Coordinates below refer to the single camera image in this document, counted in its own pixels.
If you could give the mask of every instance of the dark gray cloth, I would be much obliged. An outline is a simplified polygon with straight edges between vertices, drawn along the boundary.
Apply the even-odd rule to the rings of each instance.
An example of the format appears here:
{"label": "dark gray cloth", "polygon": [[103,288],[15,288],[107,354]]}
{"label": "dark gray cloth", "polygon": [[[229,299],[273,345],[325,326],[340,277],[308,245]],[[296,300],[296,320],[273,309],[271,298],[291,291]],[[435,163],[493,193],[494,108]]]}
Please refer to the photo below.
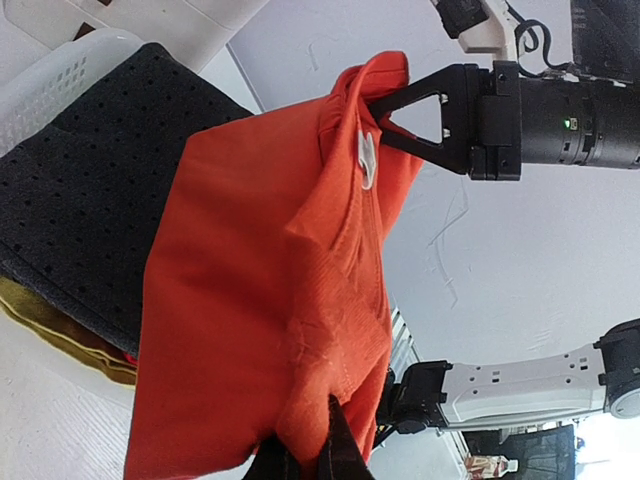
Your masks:
{"label": "dark gray cloth", "polygon": [[249,115],[143,46],[0,159],[0,270],[136,355],[145,263],[186,140]]}

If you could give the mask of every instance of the yellow cloth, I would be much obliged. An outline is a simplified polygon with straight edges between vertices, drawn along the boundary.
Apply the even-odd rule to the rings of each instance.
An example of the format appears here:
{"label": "yellow cloth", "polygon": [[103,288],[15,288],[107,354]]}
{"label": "yellow cloth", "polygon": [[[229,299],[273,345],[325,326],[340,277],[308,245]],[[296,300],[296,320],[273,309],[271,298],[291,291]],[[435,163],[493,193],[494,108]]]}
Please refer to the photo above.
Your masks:
{"label": "yellow cloth", "polygon": [[113,382],[136,384],[137,369],[120,350],[23,286],[0,277],[0,308],[57,350],[102,372]]}

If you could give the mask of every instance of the folded clothing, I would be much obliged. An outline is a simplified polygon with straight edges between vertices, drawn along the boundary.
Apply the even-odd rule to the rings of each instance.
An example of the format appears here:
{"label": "folded clothing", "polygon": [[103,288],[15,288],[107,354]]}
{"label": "folded clothing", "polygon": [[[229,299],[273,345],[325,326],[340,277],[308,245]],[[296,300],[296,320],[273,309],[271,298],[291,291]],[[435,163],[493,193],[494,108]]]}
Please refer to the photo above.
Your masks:
{"label": "folded clothing", "polygon": [[312,474],[331,396],[369,457],[382,246],[422,161],[380,143],[367,104],[407,82],[385,53],[327,97],[189,139],[145,271],[128,480],[229,469],[274,434]]}
{"label": "folded clothing", "polygon": [[129,386],[136,384],[137,368],[122,351],[39,295],[4,277],[0,277],[0,309],[52,347],[102,372],[111,381]]}
{"label": "folded clothing", "polygon": [[0,272],[137,355],[143,271],[186,139],[248,115],[144,45],[0,159]]}

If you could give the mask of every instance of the orange t-shirt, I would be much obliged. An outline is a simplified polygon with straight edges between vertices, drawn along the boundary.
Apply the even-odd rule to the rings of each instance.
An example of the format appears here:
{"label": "orange t-shirt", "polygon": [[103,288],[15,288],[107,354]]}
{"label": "orange t-shirt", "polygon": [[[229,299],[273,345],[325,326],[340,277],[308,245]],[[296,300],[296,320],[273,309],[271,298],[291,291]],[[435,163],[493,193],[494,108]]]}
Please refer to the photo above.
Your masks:
{"label": "orange t-shirt", "polygon": [[327,97],[189,139],[145,272],[128,480],[230,469],[274,433],[310,468],[329,395],[368,459],[382,246],[422,162],[380,145],[366,104],[407,82],[383,53]]}

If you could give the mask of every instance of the black cable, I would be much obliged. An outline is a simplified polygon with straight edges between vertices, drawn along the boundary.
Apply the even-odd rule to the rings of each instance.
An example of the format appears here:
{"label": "black cable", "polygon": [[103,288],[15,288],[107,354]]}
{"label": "black cable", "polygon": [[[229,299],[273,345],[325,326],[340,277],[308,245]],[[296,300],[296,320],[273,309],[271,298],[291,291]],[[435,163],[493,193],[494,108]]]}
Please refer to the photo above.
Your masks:
{"label": "black cable", "polygon": [[[544,63],[551,70],[560,70],[566,71],[570,67],[570,63],[562,63],[560,65],[553,65],[549,61],[549,53],[551,53],[551,43],[553,42],[553,37],[551,35],[551,31],[549,27],[547,27],[544,23],[538,20],[525,20],[525,18],[520,15],[520,13],[513,8],[509,2],[507,2],[507,9],[509,14],[516,19],[519,25],[516,27],[515,36],[516,36],[516,46],[518,48],[518,56],[520,56],[520,45],[523,43],[522,39],[525,35],[529,35],[531,40],[533,41],[532,46],[528,46],[526,41],[524,42],[524,51],[525,53],[533,53],[540,48],[540,38],[535,32],[535,28],[540,28],[542,30],[543,42],[542,42],[542,59]],[[524,75],[528,78],[541,78],[543,74],[541,73],[531,73],[527,69],[525,69],[522,65],[520,65],[520,74]]]}
{"label": "black cable", "polygon": [[398,427],[390,426],[384,429],[382,432],[376,435],[376,439],[373,441],[373,448],[378,448],[382,442],[393,435],[398,430]]}
{"label": "black cable", "polygon": [[[518,44],[518,46],[520,45],[522,37],[533,28],[540,28],[542,30],[544,39],[542,42],[542,59],[544,60],[545,65],[547,65],[547,67],[549,67],[551,70],[566,71],[570,66],[569,63],[554,65],[549,61],[549,54],[551,53],[551,43],[553,42],[553,37],[551,35],[551,30],[549,30],[549,27],[547,27],[544,23],[538,20],[525,20],[520,25],[518,25],[515,32],[516,43]],[[520,73],[529,78],[541,78],[543,76],[542,73],[536,74],[529,72],[522,65],[520,65]]]}
{"label": "black cable", "polygon": [[[524,23],[527,20],[520,15],[520,13],[511,6],[510,3],[507,2],[507,11],[509,12],[509,15],[511,15],[513,18],[516,19],[516,21],[518,23]],[[524,51],[526,53],[532,53],[535,52],[538,48],[540,48],[540,38],[538,38],[538,34],[533,30],[530,29],[528,32],[529,37],[531,37],[531,41],[533,42],[533,46],[528,46],[527,43],[525,42],[524,44]]]}

